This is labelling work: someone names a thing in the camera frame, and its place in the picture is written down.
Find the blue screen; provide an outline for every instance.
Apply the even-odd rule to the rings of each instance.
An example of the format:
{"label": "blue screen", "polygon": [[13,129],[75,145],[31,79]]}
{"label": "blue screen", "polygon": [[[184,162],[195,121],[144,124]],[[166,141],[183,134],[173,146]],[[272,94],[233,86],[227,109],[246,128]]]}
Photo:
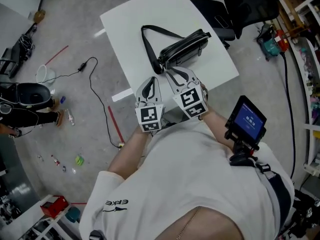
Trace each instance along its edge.
{"label": "blue screen", "polygon": [[264,123],[245,103],[242,104],[234,121],[255,140]]}

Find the white table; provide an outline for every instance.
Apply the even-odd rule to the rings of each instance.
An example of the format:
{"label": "white table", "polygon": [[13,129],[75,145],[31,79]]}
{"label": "white table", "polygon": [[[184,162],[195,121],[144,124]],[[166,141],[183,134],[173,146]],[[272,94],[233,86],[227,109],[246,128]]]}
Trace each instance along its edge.
{"label": "white table", "polygon": [[[147,78],[156,76],[166,111],[177,107],[172,99],[174,94],[167,78],[155,74],[151,67],[141,37],[142,25],[156,25],[183,37],[198,29],[210,32],[211,38],[201,56],[183,65],[193,70],[208,91],[239,75],[224,45],[190,0],[130,0],[100,18],[133,93]],[[149,29],[145,36],[156,56],[178,41]]]}

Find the chair seat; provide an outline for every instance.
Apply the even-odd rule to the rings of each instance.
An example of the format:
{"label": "chair seat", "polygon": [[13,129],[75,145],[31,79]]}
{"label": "chair seat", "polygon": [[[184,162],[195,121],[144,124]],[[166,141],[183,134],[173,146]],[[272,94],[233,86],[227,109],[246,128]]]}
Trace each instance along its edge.
{"label": "chair seat", "polygon": [[235,32],[227,9],[222,2],[214,0],[190,0],[201,12],[221,40],[235,40]]}

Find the white bucket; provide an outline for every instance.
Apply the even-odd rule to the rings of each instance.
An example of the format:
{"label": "white bucket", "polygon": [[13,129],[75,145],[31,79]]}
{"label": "white bucket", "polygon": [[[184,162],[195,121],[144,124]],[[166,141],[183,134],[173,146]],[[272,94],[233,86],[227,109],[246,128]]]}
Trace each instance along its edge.
{"label": "white bucket", "polygon": [[[49,79],[55,78],[56,77],[56,72],[54,72],[52,69],[47,68],[46,65],[41,65],[38,68],[38,71],[36,72],[35,75],[35,80],[37,83],[45,82]],[[43,84],[52,84],[55,80],[52,79],[50,81],[47,81]]]}

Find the black pants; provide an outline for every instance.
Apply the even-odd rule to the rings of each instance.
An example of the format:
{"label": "black pants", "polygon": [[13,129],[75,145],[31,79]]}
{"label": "black pants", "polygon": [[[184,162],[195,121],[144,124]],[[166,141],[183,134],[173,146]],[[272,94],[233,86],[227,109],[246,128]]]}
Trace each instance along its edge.
{"label": "black pants", "polygon": [[51,108],[53,105],[54,101],[50,99],[48,102],[39,106],[26,109],[12,109],[10,114],[0,114],[0,117],[3,118],[0,120],[0,124],[23,128],[56,122],[58,119],[57,112],[36,112],[45,108]]}

